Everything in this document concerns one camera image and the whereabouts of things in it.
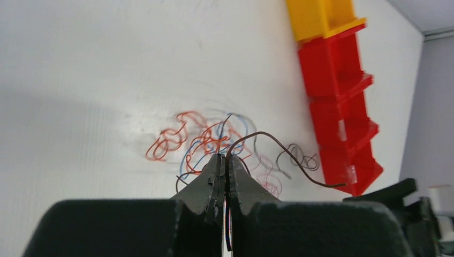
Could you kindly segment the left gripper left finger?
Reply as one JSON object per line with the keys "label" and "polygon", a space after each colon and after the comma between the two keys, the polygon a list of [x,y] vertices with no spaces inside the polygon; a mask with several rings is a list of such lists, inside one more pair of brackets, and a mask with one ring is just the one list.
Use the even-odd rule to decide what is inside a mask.
{"label": "left gripper left finger", "polygon": [[222,224],[225,198],[225,156],[213,155],[202,172],[171,197],[180,200],[206,224]]}

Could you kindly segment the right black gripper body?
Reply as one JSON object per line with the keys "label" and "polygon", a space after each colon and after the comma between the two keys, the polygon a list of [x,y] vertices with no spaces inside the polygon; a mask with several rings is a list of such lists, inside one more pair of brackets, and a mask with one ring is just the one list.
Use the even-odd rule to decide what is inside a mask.
{"label": "right black gripper body", "polygon": [[417,190],[417,181],[406,178],[381,190],[345,198],[343,201],[368,201],[385,205],[398,219],[415,256],[453,256],[453,239],[443,239],[440,225],[443,217],[452,223],[453,215],[436,214],[430,198],[426,196],[406,206],[404,198]]}

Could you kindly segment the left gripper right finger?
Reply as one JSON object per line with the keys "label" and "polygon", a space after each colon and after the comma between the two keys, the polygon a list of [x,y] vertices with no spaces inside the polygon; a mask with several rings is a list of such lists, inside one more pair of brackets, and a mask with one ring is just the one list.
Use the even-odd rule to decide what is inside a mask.
{"label": "left gripper right finger", "polygon": [[257,202],[280,202],[252,178],[236,155],[228,158],[228,182],[232,217],[247,216]]}

